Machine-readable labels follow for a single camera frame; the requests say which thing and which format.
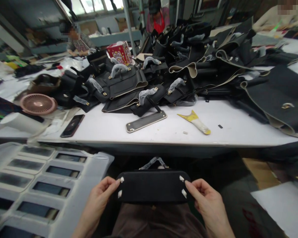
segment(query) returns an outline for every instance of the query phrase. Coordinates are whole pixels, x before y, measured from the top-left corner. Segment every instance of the red box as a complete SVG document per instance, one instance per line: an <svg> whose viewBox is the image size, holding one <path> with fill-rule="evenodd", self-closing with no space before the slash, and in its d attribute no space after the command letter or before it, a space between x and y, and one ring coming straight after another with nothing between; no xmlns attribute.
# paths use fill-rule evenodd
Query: red box
<svg viewBox="0 0 298 238"><path fill-rule="evenodd" d="M109 57L115 58L120 64L131 64L131 53L126 41L119 41L115 44L107 46Z"/></svg>

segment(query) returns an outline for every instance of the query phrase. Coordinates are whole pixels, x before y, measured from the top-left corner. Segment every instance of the person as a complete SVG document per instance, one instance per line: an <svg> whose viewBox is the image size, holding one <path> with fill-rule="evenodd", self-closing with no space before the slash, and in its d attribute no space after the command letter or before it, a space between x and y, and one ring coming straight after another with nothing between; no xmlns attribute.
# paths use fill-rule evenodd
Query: person
<svg viewBox="0 0 298 238"><path fill-rule="evenodd" d="M149 0L149 13L147 16L147 32L155 29L158 34L163 32L166 26L170 25L169 8L161 8L160 0Z"/></svg>
<svg viewBox="0 0 298 238"><path fill-rule="evenodd" d="M86 56L90 49L95 49L90 38L83 33L78 34L70 22L62 22L60 32L69 37L66 49L72 56Z"/></svg>
<svg viewBox="0 0 298 238"><path fill-rule="evenodd" d="M106 177L92 189L73 238L92 236L119 184L120 179ZM185 186L195 199L195 208L202 215L205 227L190 212L188 204L156 207L122 204L110 237L235 238L221 195L203 179L185 181Z"/></svg>
<svg viewBox="0 0 298 238"><path fill-rule="evenodd" d="M277 31L298 26L298 0L282 0L279 5L270 8L254 25L253 29L271 31L277 25Z"/></svg>

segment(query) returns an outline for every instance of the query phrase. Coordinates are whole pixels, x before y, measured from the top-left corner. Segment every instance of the metal pole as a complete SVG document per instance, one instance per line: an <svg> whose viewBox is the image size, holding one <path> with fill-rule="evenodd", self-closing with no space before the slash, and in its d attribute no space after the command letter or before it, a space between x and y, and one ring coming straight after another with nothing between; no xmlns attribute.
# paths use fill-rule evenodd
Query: metal pole
<svg viewBox="0 0 298 238"><path fill-rule="evenodd" d="M179 7L180 7L180 0L176 1L176 15L175 15L175 24L178 21L178 16L179 16Z"/></svg>
<svg viewBox="0 0 298 238"><path fill-rule="evenodd" d="M130 26L130 18L129 18L129 12L128 12L128 2L127 0L123 0L123 5L124 5L124 12L126 16L126 22L127 22L127 27L128 27L128 32L129 32L129 38L130 38L130 43L131 43L131 48L133 52L133 56L136 58L136 49L135 49L135 43L132 39L132 31L131 31L131 26Z"/></svg>
<svg viewBox="0 0 298 238"><path fill-rule="evenodd" d="M139 0L139 14L140 14L140 22L142 23L142 27L146 27L145 25L145 10L143 8L143 0Z"/></svg>

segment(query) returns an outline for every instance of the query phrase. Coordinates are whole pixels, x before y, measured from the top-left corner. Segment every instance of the black smartphone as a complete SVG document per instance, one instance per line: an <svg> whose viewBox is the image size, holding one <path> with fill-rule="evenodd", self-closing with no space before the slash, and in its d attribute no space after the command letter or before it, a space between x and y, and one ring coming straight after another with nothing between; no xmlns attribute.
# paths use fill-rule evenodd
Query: black smartphone
<svg viewBox="0 0 298 238"><path fill-rule="evenodd" d="M85 115L74 116L60 137L61 138L72 137L75 134L77 128L79 127L84 117Z"/></svg>

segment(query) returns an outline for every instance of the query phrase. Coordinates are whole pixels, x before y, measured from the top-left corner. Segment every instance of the fan grille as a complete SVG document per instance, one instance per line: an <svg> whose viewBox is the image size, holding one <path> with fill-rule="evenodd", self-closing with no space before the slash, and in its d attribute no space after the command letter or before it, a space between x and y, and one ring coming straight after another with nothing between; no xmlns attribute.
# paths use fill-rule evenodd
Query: fan grille
<svg viewBox="0 0 298 238"><path fill-rule="evenodd" d="M21 99L20 106L26 113L46 115L54 112L57 104L53 98L44 94L29 94Z"/></svg>

